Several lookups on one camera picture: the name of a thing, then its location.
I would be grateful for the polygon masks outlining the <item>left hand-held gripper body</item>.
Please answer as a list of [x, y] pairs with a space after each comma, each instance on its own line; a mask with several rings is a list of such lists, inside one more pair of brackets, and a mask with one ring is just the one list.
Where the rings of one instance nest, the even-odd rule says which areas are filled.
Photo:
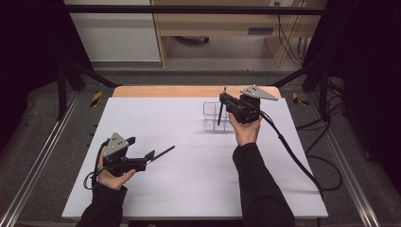
[[128, 158], [128, 143], [117, 132], [112, 134], [103, 154], [103, 165], [114, 175], [122, 176], [124, 173], [135, 169], [145, 171], [147, 167], [146, 158]]

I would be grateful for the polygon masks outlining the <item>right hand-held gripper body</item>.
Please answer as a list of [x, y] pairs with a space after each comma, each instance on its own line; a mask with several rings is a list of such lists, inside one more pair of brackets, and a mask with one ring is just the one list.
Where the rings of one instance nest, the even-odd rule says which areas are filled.
[[241, 124], [252, 123], [259, 118], [262, 99], [277, 101], [278, 97], [256, 85], [244, 88], [240, 91], [240, 97], [227, 105], [227, 112], [233, 114]]

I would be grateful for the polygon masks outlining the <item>clear acrylic organizer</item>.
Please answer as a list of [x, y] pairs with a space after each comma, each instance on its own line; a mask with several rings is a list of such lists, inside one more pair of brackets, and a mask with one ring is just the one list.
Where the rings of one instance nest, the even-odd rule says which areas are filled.
[[223, 106], [221, 122], [218, 126], [219, 106], [220, 102], [203, 103], [203, 129], [211, 132], [233, 132], [234, 128], [229, 123], [225, 106]]

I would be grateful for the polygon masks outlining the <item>person's right hand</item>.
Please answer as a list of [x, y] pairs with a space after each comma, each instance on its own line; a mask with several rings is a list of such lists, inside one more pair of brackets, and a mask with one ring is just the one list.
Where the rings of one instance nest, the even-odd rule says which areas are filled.
[[235, 119], [232, 113], [229, 113], [228, 116], [229, 123], [235, 130], [235, 139], [239, 146], [255, 143], [257, 141], [261, 127], [261, 117], [252, 123], [241, 124]]

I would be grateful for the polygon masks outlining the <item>person's left hand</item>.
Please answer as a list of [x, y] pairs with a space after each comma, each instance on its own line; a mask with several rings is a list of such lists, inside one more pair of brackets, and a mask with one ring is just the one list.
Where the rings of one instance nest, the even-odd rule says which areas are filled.
[[107, 169], [104, 169], [97, 174], [97, 181], [113, 190], [120, 190], [121, 187], [127, 181], [129, 181], [135, 173], [136, 170], [132, 169], [120, 177], [115, 177]]

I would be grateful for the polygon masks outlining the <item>yellow clamp right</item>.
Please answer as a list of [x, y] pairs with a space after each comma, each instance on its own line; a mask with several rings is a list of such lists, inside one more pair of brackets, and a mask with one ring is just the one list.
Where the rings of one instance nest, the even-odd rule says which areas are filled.
[[304, 100], [300, 100], [298, 98], [297, 93], [292, 93], [292, 100], [293, 100], [293, 103], [295, 103], [295, 104], [300, 104], [300, 105], [303, 105], [303, 106], [309, 106], [309, 102], [308, 101], [304, 101]]

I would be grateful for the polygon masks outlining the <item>yellow clamp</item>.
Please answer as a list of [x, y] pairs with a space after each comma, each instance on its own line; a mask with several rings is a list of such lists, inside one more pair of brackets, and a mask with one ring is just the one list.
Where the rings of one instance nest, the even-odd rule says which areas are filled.
[[100, 98], [101, 98], [101, 95], [102, 95], [102, 92], [101, 92], [101, 91], [98, 91], [98, 92], [96, 92], [96, 93], [94, 94], [94, 97], [93, 97], [93, 100], [92, 100], [92, 102], [91, 102], [91, 104], [90, 104], [90, 107], [95, 107], [95, 106], [96, 106], [96, 104], [98, 103], [98, 101], [99, 101]]
[[292, 100], [293, 100], [293, 103], [295, 103], [295, 104], [300, 104], [300, 105], [303, 105], [303, 106], [309, 106], [309, 102], [308, 101], [304, 101], [304, 100], [300, 100], [298, 98], [297, 93], [292, 93]]

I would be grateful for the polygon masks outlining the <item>white table mat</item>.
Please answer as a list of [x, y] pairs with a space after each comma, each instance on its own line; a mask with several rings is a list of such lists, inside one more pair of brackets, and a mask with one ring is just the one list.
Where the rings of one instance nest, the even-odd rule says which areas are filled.
[[[161, 153], [127, 182], [124, 215], [131, 219], [240, 218], [237, 172], [232, 161], [234, 132], [203, 129], [203, 103], [211, 98], [112, 97], [107, 101], [76, 183], [62, 212], [79, 218], [90, 204], [84, 178], [93, 170], [100, 145], [114, 132], [135, 137], [130, 157], [154, 150]], [[271, 118], [263, 124], [257, 145], [296, 218], [324, 218], [323, 199], [306, 177], [309, 165], [282, 98], [264, 100], [262, 110]]]

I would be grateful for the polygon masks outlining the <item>wooden table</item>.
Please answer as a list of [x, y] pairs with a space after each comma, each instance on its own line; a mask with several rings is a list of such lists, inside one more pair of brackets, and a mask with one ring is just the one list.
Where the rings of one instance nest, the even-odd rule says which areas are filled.
[[218, 97], [224, 86], [119, 86], [113, 97]]

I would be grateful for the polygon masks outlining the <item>grey desk label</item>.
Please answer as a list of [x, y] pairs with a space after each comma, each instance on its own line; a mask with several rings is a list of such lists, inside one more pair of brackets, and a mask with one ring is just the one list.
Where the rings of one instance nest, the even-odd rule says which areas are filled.
[[261, 36], [269, 36], [273, 33], [273, 27], [249, 27], [248, 34], [249, 35], [261, 35]]

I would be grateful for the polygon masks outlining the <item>light wooden desk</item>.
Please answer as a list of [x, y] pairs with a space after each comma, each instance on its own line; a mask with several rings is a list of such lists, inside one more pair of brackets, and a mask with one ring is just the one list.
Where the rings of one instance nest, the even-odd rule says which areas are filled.
[[[327, 0], [150, 0], [153, 6], [233, 6], [323, 8]], [[154, 15], [158, 35], [168, 37], [262, 37], [280, 67], [295, 38], [313, 36], [318, 15], [163, 14]], [[273, 27], [269, 36], [249, 35], [249, 27]]]

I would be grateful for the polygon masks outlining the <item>white cabinet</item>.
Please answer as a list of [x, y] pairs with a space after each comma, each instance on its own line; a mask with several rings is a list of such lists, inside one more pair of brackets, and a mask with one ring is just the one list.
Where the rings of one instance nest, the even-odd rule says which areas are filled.
[[72, 13], [92, 62], [159, 61], [151, 13]]

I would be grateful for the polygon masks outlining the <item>black curtain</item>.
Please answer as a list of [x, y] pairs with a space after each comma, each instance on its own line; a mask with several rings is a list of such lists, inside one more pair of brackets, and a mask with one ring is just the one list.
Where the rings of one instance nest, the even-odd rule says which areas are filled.
[[401, 192], [401, 0], [327, 0], [305, 62], [336, 28], [325, 68], [344, 81], [348, 110], [366, 146]]
[[27, 107], [27, 96], [57, 80], [56, 46], [84, 67], [92, 64], [67, 12], [53, 9], [64, 0], [0, 0], [0, 151], [14, 133]]

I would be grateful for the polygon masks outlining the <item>aluminium rail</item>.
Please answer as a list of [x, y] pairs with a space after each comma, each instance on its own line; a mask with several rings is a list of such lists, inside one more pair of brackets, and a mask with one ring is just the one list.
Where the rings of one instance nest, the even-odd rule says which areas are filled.
[[0, 218], [0, 227], [13, 227], [17, 222], [18, 217], [24, 209], [26, 202], [33, 191], [33, 188], [35, 187], [35, 184], [39, 180], [49, 157], [51, 156], [61, 137], [61, 134], [67, 125], [72, 112], [77, 106], [79, 96], [80, 92], [71, 93], [67, 102], [65, 114], [61, 117], [61, 119], [56, 121], [55, 126], [48, 135], [38, 157], [27, 173], [26, 178], [20, 186], [16, 196], [8, 206], [6, 212]]
[[335, 167], [339, 170], [342, 177], [342, 185], [347, 189], [347, 193], [356, 208], [356, 211], [363, 223], [364, 227], [382, 227], [376, 213], [370, 204], [361, 184], [357, 179], [357, 175], [348, 163], [339, 141], [330, 127], [326, 126], [326, 131], [323, 134], [323, 141], [333, 158]]

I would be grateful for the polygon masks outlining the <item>black horizontal frame bar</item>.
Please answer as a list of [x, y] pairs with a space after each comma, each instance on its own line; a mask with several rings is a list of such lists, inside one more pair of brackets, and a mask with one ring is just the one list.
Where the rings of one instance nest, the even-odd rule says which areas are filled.
[[163, 13], [163, 14], [255, 14], [323, 15], [326, 8], [228, 7], [228, 6], [118, 6], [66, 5], [70, 13]]

